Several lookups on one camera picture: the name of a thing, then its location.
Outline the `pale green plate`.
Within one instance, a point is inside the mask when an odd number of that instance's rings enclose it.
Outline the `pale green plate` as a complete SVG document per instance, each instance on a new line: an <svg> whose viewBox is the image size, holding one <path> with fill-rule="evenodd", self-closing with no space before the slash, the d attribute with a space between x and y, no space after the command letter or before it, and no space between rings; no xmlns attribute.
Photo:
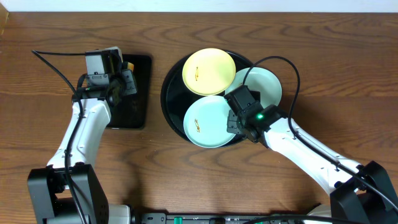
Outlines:
<svg viewBox="0 0 398 224"><path fill-rule="evenodd" d="M252 96L251 102L259 101L263 108L270 105L278 106L282 98L282 86L279 79L265 68L254 67L243 83L248 70L249 68L244 68L238 71L224 94L227 95L241 85L246 85Z"/></svg>

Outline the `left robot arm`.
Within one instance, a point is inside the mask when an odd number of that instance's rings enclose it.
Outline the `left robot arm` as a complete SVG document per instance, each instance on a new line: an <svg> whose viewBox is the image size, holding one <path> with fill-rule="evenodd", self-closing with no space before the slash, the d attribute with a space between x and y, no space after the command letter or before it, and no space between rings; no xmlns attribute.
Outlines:
<svg viewBox="0 0 398 224"><path fill-rule="evenodd" d="M87 72L72 90L72 117L47 165L31 170L27 185L37 223L133 223L127 205L111 205L95 174L101 137L112 108L128 93L132 65L110 47L83 53Z"/></svg>

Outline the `yellow green sponge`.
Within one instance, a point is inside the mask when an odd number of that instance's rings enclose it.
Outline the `yellow green sponge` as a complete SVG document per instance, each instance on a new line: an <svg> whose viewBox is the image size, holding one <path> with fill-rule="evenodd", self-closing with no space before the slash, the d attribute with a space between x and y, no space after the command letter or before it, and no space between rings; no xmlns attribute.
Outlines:
<svg viewBox="0 0 398 224"><path fill-rule="evenodd" d="M131 70L133 72L134 71L134 64L131 63L131 62L123 62L122 70Z"/></svg>

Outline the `light blue plate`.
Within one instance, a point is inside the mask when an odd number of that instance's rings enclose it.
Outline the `light blue plate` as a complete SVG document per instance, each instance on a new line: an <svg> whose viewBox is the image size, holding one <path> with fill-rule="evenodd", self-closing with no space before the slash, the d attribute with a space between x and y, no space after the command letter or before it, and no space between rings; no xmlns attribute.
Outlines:
<svg viewBox="0 0 398 224"><path fill-rule="evenodd" d="M183 119L187 138L197 146L216 148L229 143L234 133L227 132L230 107L222 96L205 96L196 100Z"/></svg>

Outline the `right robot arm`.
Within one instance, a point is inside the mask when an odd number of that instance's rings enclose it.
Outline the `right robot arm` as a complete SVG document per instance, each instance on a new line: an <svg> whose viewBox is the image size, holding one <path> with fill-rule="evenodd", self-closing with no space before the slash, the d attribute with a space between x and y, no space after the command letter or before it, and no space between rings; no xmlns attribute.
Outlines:
<svg viewBox="0 0 398 224"><path fill-rule="evenodd" d="M275 105L233 106L229 117L253 143L278 152L307 173L328 195L330 206L308 215L279 215L303 223L397 223L397 194L385 168L365 166L315 139Z"/></svg>

